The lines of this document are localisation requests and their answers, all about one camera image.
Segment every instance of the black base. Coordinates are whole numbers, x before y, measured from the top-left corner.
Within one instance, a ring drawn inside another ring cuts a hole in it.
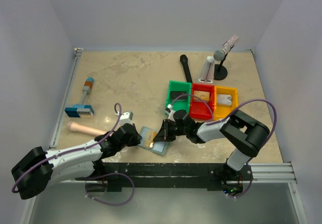
[[[204,188],[208,191],[222,191],[221,181],[223,180],[238,181],[239,176],[242,176],[243,181],[249,181],[252,178],[247,166],[235,172],[229,167],[226,170],[227,165],[223,163],[103,163],[103,166],[102,172],[94,172],[92,175],[123,173],[133,180],[136,188]],[[77,178],[77,180],[86,180],[86,178]],[[109,176],[105,180],[108,181],[108,192],[119,192],[124,187],[132,187],[131,183],[122,176]],[[102,189],[94,186],[91,191],[100,192]]]
[[[221,66],[220,71],[218,71],[218,68],[219,68],[219,64],[215,64],[215,71],[214,71],[213,78],[216,81],[221,81],[227,77],[228,71],[227,71],[226,67],[223,65]]]

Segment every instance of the yellow bin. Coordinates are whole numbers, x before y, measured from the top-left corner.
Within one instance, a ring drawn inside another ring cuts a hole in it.
[[[217,94],[231,95],[230,107],[217,105],[217,107],[215,108],[215,111],[213,113],[214,120],[219,120],[220,118],[226,117],[233,109],[235,109],[238,106],[238,93],[236,88],[221,86],[215,86],[215,93],[215,99],[217,99]]]

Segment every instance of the metal bracket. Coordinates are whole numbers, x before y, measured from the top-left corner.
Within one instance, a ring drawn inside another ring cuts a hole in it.
[[[298,194],[297,190],[297,185],[295,183],[289,183],[288,187],[290,189],[291,197],[293,200],[295,212],[298,218],[298,222],[300,224],[308,224],[305,212],[304,212],[304,207],[302,204],[302,201],[300,199],[300,196]]]
[[[73,83],[73,80],[74,80],[74,73],[76,72],[76,69],[77,69],[77,66],[78,66],[78,63],[79,63],[79,60],[81,58],[83,50],[84,49],[82,49],[82,48],[75,48],[74,49],[74,52],[75,52],[74,62],[73,62],[73,66],[72,66],[70,76],[69,76],[69,80],[68,80],[67,88],[66,88],[66,91],[65,91],[65,94],[64,94],[64,98],[62,100],[62,104],[61,104],[61,107],[60,107],[60,110],[59,110],[58,119],[57,119],[57,122],[56,122],[54,134],[53,134],[53,136],[51,138],[51,141],[50,141],[49,149],[57,148],[62,123],[63,123],[64,117],[65,117],[64,108],[65,108],[66,103],[69,100],[69,94],[70,94],[71,86],[72,86],[72,83]]]
[[[253,172],[253,183],[294,183],[296,178],[291,163],[283,164],[250,164]]]
[[[20,217],[19,224],[29,224],[36,197],[25,200],[25,206]]]

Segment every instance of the marble surface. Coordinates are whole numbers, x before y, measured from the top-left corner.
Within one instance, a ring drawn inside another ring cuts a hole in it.
[[[164,109],[170,80],[185,81],[179,62],[181,54],[186,54],[193,80],[198,77],[202,65],[213,52],[121,52],[85,51],[80,59],[69,103],[76,104],[82,96],[82,87],[87,77],[93,77],[93,89],[85,104],[90,104],[95,116],[69,118],[65,115],[58,141],[63,149],[85,143],[92,136],[70,132],[66,129],[69,121],[101,129],[110,130],[116,116],[114,104],[121,103],[123,111],[131,110],[137,131],[142,126],[159,130],[165,118]],[[264,93],[257,73],[253,55],[250,52],[231,52],[224,64],[228,77],[215,81],[216,85],[238,89],[238,101],[242,103],[252,98],[263,98]],[[254,118],[272,127],[268,107],[263,102],[251,103],[242,108]],[[225,162],[234,146],[225,138],[194,144],[185,137],[172,142],[164,156],[140,147],[126,147],[105,162],[155,162],[155,163],[221,163]],[[282,158],[275,134],[262,148],[253,163],[281,163]]]

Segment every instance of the purple cable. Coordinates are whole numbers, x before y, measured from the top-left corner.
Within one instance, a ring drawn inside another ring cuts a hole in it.
[[[93,143],[92,145],[90,145],[90,146],[88,146],[87,148],[91,148],[91,147],[94,147],[94,146],[96,146],[96,145],[98,145],[98,144],[100,144],[101,142],[103,142],[105,139],[107,139],[110,135],[111,135],[111,133],[114,131],[114,129],[116,128],[116,126],[117,126],[117,124],[119,123],[119,121],[120,121],[120,118],[121,118],[121,115],[122,115],[122,107],[121,107],[121,104],[119,104],[119,103],[115,103],[115,105],[114,105],[114,110],[115,110],[115,112],[117,113],[117,111],[116,111],[116,106],[118,106],[119,107],[119,115],[118,115],[118,118],[117,118],[117,120],[116,120],[116,122],[115,122],[115,124],[114,124],[114,126],[112,127],[112,130],[111,131],[109,131],[100,141],[98,141],[98,142],[95,142],[95,143]],[[38,163],[36,163],[34,166],[32,166],[30,169],[28,169],[26,172],[24,172],[19,178],[18,178],[18,180],[14,183],[14,185],[13,185],[13,187],[12,187],[12,189],[11,189],[11,191],[13,192],[13,193],[19,193],[19,190],[16,190],[16,187],[18,186],[18,184],[20,183],[20,181],[23,179],[23,178],[25,178],[25,176],[26,175],[28,175],[30,172],[32,172],[35,168],[37,168],[38,166],[40,166],[40,165],[42,165],[43,163],[45,163],[45,162],[47,162],[47,161],[49,161],[49,160],[52,160],[52,159],[54,159],[54,158],[57,158],[57,157],[60,157],[60,156],[63,156],[63,155],[65,155],[65,154],[68,154],[68,153],[72,153],[72,152],[76,152],[76,151],[80,151],[80,150],[84,150],[85,148],[84,147],[78,147],[78,148],[74,148],[73,150],[67,150],[67,151],[65,151],[65,152],[61,152],[61,153],[59,153],[59,154],[57,154],[57,155],[53,155],[53,156],[51,156],[51,157],[48,157],[48,158],[46,158],[46,159],[44,159],[44,160],[42,160],[42,161],[40,161],[40,162],[38,162]]]
[[[191,96],[191,97],[195,97],[195,98],[197,98],[197,99],[199,99],[201,102],[203,102],[203,104],[205,104],[206,106],[207,106],[207,108],[209,109],[209,112],[210,112],[210,114],[211,114],[211,118],[209,119],[209,120],[212,120],[213,119],[213,112],[211,111],[211,108],[208,106],[208,104],[204,101],[204,100],[202,100],[200,97],[197,97],[197,96],[195,96],[195,95],[191,95],[191,94],[182,94],[182,95],[180,95],[180,96],[178,96],[178,97],[176,97],[172,102],[171,102],[171,105],[173,105],[179,98],[182,98],[182,97],[184,97],[184,96]]]
[[[102,204],[105,204],[105,205],[120,206],[120,205],[125,205],[126,203],[128,203],[132,199],[132,197],[134,195],[135,186],[134,186],[133,180],[130,177],[128,177],[127,175],[122,174],[122,173],[110,173],[110,174],[105,174],[105,175],[101,175],[101,176],[97,176],[97,177],[89,177],[89,178],[86,178],[86,180],[95,180],[95,179],[100,179],[100,178],[104,178],[104,177],[112,176],[112,175],[121,175],[121,176],[124,176],[125,178],[127,178],[131,182],[131,185],[132,185],[132,193],[131,193],[130,197],[127,200],[125,200],[123,202],[120,202],[120,203],[110,203],[110,202],[102,201],[100,199],[97,199],[97,198],[92,197],[88,193],[87,189],[85,188],[86,195],[89,198],[91,198],[92,200],[97,201],[97,202],[102,203]]]
[[[251,166],[248,164],[248,162],[246,163],[246,166],[250,169],[250,172],[251,172],[251,180],[250,180],[250,183],[248,184],[247,188],[245,191],[243,191],[241,194],[239,194],[238,196],[232,196],[232,195],[227,195],[228,197],[231,197],[233,199],[237,199],[237,198],[240,198],[242,197],[243,195],[246,194],[246,192],[250,189],[251,185],[252,185],[252,182],[253,182],[253,172],[252,172],[252,168]]]

